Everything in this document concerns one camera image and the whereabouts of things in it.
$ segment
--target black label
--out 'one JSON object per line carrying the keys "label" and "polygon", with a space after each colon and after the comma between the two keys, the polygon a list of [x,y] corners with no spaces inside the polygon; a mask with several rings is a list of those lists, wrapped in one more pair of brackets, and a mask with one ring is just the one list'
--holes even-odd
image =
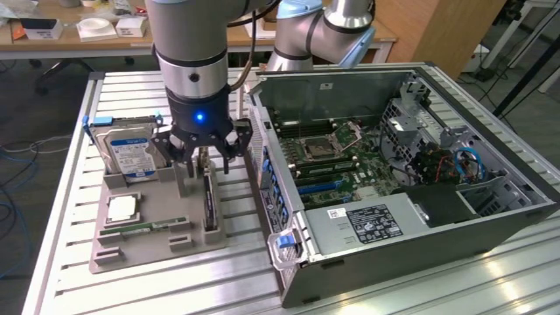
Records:
{"label": "black label", "polygon": [[370,244],[403,235],[386,205],[347,211],[350,223],[362,243]]}

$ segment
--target white table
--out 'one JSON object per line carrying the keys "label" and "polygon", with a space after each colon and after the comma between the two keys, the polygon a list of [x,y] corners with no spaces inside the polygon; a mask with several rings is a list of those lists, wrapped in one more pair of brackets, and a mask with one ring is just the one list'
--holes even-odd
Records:
{"label": "white table", "polygon": [[[560,174],[533,160],[527,143],[438,68],[425,69],[475,117],[560,189]],[[239,70],[231,72],[237,80]],[[103,162],[82,116],[133,117],[157,110],[170,122],[159,72],[106,73],[89,82],[66,168],[42,244],[25,314],[560,314],[560,215],[522,230],[490,253],[291,309],[281,307],[249,176],[242,161],[218,172],[227,248],[93,275],[89,259],[98,215]],[[462,121],[431,96],[450,125]],[[237,96],[231,96],[237,111]],[[214,159],[221,167],[222,159]]]}
{"label": "white table", "polygon": [[526,19],[529,13],[531,12],[534,8],[554,8],[554,9],[543,18],[539,25],[535,27],[534,33],[530,35],[526,42],[523,43],[523,46],[518,50],[517,55],[514,56],[511,62],[509,63],[510,68],[515,68],[515,66],[519,63],[519,60],[523,58],[525,54],[527,53],[529,48],[535,43],[535,40],[539,38],[541,34],[543,33],[545,24],[551,19],[551,17],[557,14],[557,12],[560,10],[560,1],[558,0],[527,0],[526,1],[523,8],[521,10],[521,19],[518,21],[514,20],[511,22],[509,29],[505,31],[505,34],[498,40],[497,46],[493,48],[493,50],[490,51],[490,54],[487,55],[487,58],[485,59],[485,62],[483,62],[485,69],[490,68],[494,60],[497,59],[498,54],[503,50],[507,42],[510,41],[510,38],[517,32],[519,25],[522,24],[523,20]]}

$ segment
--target motherboard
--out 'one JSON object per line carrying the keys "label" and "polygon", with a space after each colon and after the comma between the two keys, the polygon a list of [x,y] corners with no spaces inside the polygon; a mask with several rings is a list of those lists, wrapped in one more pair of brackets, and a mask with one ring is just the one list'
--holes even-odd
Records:
{"label": "motherboard", "polygon": [[306,210],[366,200],[401,187],[379,153],[379,136],[359,120],[277,122]]}

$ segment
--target hard drive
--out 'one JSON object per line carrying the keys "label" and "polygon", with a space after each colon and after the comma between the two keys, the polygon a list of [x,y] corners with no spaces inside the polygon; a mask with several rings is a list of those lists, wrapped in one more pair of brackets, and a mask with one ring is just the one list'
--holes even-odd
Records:
{"label": "hard drive", "polygon": [[151,142],[161,125],[157,116],[117,119],[97,117],[86,125],[109,175],[122,173],[130,183],[157,179],[157,170],[169,165]]}

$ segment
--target wooden desk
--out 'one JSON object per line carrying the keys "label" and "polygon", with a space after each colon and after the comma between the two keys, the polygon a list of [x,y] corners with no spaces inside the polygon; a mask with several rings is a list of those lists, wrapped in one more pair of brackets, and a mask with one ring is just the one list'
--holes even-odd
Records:
{"label": "wooden desk", "polygon": [[[133,5],[145,7],[145,0],[130,0]],[[78,7],[65,8],[58,0],[42,0],[39,10],[46,18],[59,18],[65,24],[63,36],[59,40],[29,40],[29,38],[13,40],[13,29],[19,26],[18,21],[11,21],[0,28],[0,60],[6,59],[43,59],[43,58],[86,58],[103,56],[138,56],[153,53],[153,33],[149,28],[143,38],[121,37],[105,41],[81,42],[75,23],[81,21],[81,15],[93,13],[93,8]],[[383,50],[377,59],[389,55],[393,42],[397,41],[395,34],[383,26],[375,23],[378,32],[373,48]],[[274,40],[259,40],[257,51],[273,51]],[[229,51],[231,53],[249,52],[251,38],[243,26],[229,29]]]}

